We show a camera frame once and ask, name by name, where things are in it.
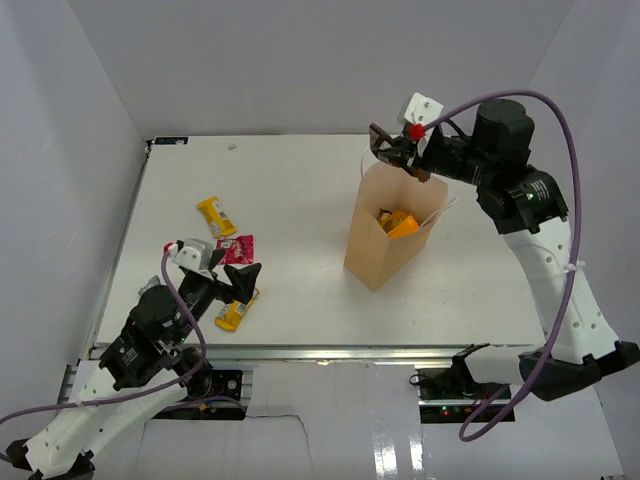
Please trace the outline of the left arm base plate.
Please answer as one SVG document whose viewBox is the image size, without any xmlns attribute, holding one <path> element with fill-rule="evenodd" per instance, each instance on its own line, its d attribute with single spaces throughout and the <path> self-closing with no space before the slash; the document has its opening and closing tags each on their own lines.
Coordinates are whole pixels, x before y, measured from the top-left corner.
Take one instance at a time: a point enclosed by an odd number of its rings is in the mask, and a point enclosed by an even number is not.
<svg viewBox="0 0 640 480">
<path fill-rule="evenodd" d="M 243 372 L 216 370 L 209 391 L 201 398 L 188 398 L 155 416 L 163 420 L 240 421 L 245 418 L 242 403 Z"/>
</svg>

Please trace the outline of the large orange gummy bag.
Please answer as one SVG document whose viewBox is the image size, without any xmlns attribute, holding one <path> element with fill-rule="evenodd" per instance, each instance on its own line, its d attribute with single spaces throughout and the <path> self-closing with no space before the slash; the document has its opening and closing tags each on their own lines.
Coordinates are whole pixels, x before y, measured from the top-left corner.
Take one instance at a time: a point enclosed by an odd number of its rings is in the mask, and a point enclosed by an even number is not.
<svg viewBox="0 0 640 480">
<path fill-rule="evenodd" d="M 389 211 L 380 209 L 377 222 L 389 238 L 412 235 L 420 229 L 420 225 L 414 216 L 403 210 Z"/>
</svg>

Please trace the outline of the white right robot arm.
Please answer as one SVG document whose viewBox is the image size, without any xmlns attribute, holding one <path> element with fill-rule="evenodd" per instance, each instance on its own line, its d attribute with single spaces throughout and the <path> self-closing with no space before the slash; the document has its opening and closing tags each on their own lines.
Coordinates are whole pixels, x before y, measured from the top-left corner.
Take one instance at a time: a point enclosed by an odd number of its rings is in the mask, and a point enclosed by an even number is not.
<svg viewBox="0 0 640 480">
<path fill-rule="evenodd" d="M 369 145 L 380 161 L 425 180 L 436 174 L 472 185 L 481 210 L 514 253 L 532 293 L 545 343 L 471 345 L 442 373 L 420 381 L 428 394 L 472 399 L 488 384 L 522 385 L 551 401 L 639 361 L 639 347 L 609 326 L 573 253 L 577 231 L 555 179 L 529 163 L 535 124 L 517 101 L 481 102 L 471 134 L 453 136 L 436 119 L 435 101 L 414 94 L 392 136 L 376 124 Z"/>
</svg>

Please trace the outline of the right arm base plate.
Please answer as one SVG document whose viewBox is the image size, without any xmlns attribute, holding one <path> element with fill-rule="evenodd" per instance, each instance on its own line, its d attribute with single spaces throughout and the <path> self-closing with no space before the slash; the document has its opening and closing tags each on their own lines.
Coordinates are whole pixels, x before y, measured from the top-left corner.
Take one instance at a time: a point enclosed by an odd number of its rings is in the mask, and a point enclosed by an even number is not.
<svg viewBox="0 0 640 480">
<path fill-rule="evenodd" d="M 460 387 L 450 378 L 448 368 L 418 369 L 409 383 L 418 392 L 424 425 L 462 424 L 502 388 L 496 383 Z"/>
</svg>

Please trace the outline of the brown paper bag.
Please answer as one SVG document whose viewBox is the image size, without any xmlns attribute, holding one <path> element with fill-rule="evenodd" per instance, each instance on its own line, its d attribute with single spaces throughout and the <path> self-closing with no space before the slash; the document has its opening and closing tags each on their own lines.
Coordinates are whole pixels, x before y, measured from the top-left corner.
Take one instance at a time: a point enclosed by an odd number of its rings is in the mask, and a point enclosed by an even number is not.
<svg viewBox="0 0 640 480">
<path fill-rule="evenodd" d="M 445 181 L 421 182 L 399 168 L 373 164 L 361 172 L 344 267 L 377 290 L 426 245 L 452 204 Z"/>
</svg>

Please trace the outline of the aluminium table frame rail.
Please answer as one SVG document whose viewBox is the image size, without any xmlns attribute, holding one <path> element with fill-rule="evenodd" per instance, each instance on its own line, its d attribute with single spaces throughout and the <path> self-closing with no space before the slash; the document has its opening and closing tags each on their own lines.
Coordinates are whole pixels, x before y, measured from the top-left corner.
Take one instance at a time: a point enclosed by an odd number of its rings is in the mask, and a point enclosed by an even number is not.
<svg viewBox="0 0 640 480">
<path fill-rule="evenodd" d="M 451 358 L 466 345 L 445 346 L 267 346 L 239 345 L 207 347 L 210 361 L 382 361 L 421 362 Z"/>
</svg>

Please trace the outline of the pink red candy packet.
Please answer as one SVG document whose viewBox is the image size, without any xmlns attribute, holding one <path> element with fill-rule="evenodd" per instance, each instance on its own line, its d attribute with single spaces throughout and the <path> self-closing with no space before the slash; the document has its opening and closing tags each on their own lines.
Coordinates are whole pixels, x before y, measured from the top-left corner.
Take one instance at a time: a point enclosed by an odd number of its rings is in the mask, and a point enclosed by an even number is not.
<svg viewBox="0 0 640 480">
<path fill-rule="evenodd" d="M 217 240 L 217 248 L 225 251 L 221 265 L 248 265 L 254 263 L 255 242 L 252 235 Z"/>
</svg>

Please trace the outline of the small yellow snack packet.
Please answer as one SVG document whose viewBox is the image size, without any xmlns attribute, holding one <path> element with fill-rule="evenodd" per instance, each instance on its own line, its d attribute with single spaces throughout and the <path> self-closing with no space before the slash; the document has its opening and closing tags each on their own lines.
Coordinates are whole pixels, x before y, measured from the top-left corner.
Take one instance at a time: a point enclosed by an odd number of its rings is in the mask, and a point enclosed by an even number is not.
<svg viewBox="0 0 640 480">
<path fill-rule="evenodd" d="M 216 239 L 230 237 L 237 233 L 237 228 L 226 214 L 217 196 L 199 202 L 197 209 L 204 216 L 211 233 Z"/>
</svg>

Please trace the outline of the blue label sticker left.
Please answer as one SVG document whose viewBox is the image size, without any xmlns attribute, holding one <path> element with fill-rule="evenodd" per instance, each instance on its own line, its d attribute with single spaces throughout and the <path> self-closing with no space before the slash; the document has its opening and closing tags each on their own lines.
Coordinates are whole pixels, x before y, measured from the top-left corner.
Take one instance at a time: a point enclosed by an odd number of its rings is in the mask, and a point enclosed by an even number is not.
<svg viewBox="0 0 640 480">
<path fill-rule="evenodd" d="M 169 145 L 169 146 L 181 146 L 181 145 L 186 145 L 189 142 L 189 138 L 186 136 L 180 136 L 180 137 L 156 137 L 153 140 L 153 145 L 157 146 L 163 146 L 163 145 Z"/>
</svg>

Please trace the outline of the yellow snack bar wrapper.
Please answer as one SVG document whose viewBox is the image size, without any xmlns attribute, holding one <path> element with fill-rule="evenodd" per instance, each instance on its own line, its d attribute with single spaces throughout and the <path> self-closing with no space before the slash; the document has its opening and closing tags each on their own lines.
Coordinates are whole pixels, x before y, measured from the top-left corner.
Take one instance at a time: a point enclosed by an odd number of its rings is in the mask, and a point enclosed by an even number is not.
<svg viewBox="0 0 640 480">
<path fill-rule="evenodd" d="M 246 313 L 251 308 L 251 306 L 255 303 L 255 300 L 260 295 L 260 291 L 258 288 L 254 289 L 253 295 L 248 303 L 241 303 L 239 301 L 234 301 L 231 304 L 225 305 L 219 313 L 215 316 L 214 323 L 219 328 L 228 331 L 235 332 L 242 320 L 244 319 Z"/>
</svg>

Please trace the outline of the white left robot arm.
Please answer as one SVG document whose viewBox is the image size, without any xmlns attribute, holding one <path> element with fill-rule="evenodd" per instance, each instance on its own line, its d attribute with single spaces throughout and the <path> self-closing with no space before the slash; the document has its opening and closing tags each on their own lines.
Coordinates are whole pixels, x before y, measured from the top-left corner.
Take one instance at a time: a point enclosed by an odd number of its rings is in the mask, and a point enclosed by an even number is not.
<svg viewBox="0 0 640 480">
<path fill-rule="evenodd" d="M 262 266 L 227 265 L 221 280 L 214 268 L 223 256 L 208 244 L 166 245 L 161 262 L 182 271 L 180 285 L 167 274 L 149 284 L 79 390 L 51 406 L 56 415 L 38 434 L 13 441 L 2 461 L 33 479 L 90 479 L 95 461 L 111 444 L 157 414 L 238 402 L 228 384 L 240 374 L 210 364 L 198 322 L 216 301 L 248 303 Z"/>
</svg>

